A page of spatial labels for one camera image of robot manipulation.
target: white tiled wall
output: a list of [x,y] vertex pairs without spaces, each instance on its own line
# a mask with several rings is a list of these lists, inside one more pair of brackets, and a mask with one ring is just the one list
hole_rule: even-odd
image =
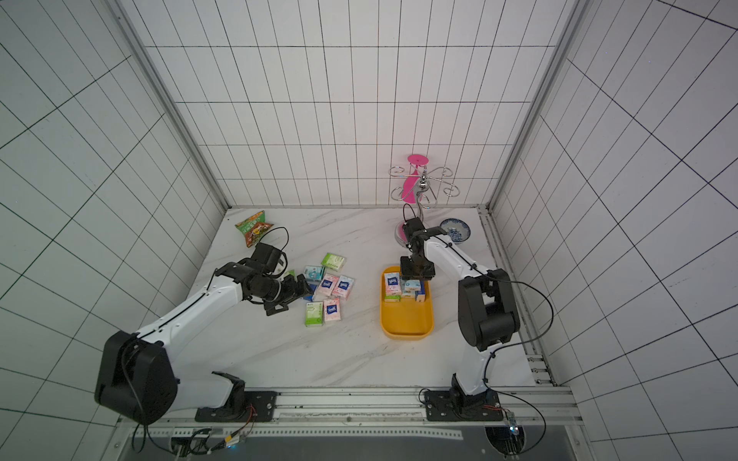
[[224,194],[394,203],[423,153],[492,195],[573,0],[122,0]]
[[601,461],[738,451],[737,27],[595,0],[494,207]]
[[103,5],[0,4],[3,460],[100,458],[105,340],[186,297],[223,215]]

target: blue and white bowl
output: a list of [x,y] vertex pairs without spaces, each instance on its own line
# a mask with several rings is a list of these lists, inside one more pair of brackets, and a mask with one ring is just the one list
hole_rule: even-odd
[[449,233],[453,243],[461,243],[472,235],[469,225],[461,219],[449,218],[441,223],[441,228]]

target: black mounting plate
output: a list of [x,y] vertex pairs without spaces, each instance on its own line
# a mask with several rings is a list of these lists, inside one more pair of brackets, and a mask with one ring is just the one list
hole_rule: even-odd
[[[504,419],[502,409],[490,410],[482,408],[478,405],[472,408],[466,408],[462,413],[457,411],[451,402],[451,392],[449,391],[425,391],[423,394],[425,401],[425,418],[428,421],[501,421]],[[500,403],[497,396],[486,404],[496,406]]]
[[271,391],[244,392],[244,408],[246,409],[238,417],[223,415],[219,409],[198,408],[195,421],[198,423],[245,423],[249,420],[249,403],[256,409],[256,416],[252,419],[257,423],[267,423],[272,420],[275,413],[275,401],[277,393]]

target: snack bag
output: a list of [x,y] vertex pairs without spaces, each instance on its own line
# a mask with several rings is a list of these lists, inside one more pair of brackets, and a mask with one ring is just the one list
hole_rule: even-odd
[[255,215],[250,216],[235,225],[236,228],[244,234],[244,237],[246,238],[246,247],[251,248],[261,239],[261,236],[264,235],[270,227],[274,226],[274,224],[267,223],[265,220],[266,216],[264,211],[261,210]]

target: robotic arm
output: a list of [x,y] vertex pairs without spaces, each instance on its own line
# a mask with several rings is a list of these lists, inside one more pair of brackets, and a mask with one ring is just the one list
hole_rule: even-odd
[[282,256],[274,246],[257,243],[251,257],[216,270],[207,286],[161,319],[136,333],[119,331],[111,336],[103,349],[94,399],[144,425],[164,413],[189,408],[238,420],[247,406],[244,382],[219,372],[180,380],[177,357],[200,331],[240,301],[263,304],[271,316],[312,294],[302,274],[279,281],[281,273],[274,272],[280,264],[286,268]]
[[451,381],[450,397],[458,412],[475,408],[486,397],[486,373],[494,369],[490,355],[520,329],[515,297],[503,269],[491,270],[453,247],[441,227],[426,229],[420,218],[402,227],[410,257],[400,258],[403,277],[428,280],[439,265],[458,280],[458,323],[467,347]]
[[[509,280],[508,275],[477,265],[452,246],[446,231],[425,229],[420,218],[407,221],[403,230],[412,252],[400,259],[403,277],[429,280],[438,264],[458,280],[458,323],[469,346],[453,376],[450,396],[460,412],[479,406],[486,393],[489,354],[520,328],[510,284],[498,282]],[[103,349],[95,400],[143,425],[167,412],[191,408],[199,409],[196,420],[201,422],[241,420],[249,406],[249,392],[241,379],[222,372],[178,378],[177,358],[200,331],[242,300],[263,305],[271,316],[312,293],[302,274],[279,280],[284,269],[275,271],[280,265],[286,269],[282,250],[257,243],[251,257],[219,268],[207,286],[161,319],[135,333],[115,333]]]

